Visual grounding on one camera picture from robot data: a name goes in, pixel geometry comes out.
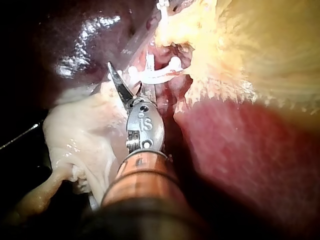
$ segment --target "metal pin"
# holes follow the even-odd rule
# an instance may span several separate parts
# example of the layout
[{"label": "metal pin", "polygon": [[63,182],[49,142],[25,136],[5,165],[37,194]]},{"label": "metal pin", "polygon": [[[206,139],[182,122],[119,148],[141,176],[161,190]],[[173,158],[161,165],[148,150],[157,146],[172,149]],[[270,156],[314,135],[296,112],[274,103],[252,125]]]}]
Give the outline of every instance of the metal pin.
[{"label": "metal pin", "polygon": [[40,127],[40,125],[41,125],[42,122],[43,122],[43,120],[40,121],[40,122],[38,122],[38,123],[36,123],[36,124],[34,124],[34,125],[33,125],[32,127],[30,127],[28,130],[26,130],[25,132],[21,133],[19,136],[15,137],[15,138],[12,139],[11,141],[7,142],[5,145],[3,145],[3,146],[0,147],[0,150],[8,147],[10,144],[12,144],[12,143],[14,143],[15,141],[17,141],[18,139],[22,138],[24,135],[26,135],[26,134],[30,133],[31,131],[37,129],[38,127]]}]

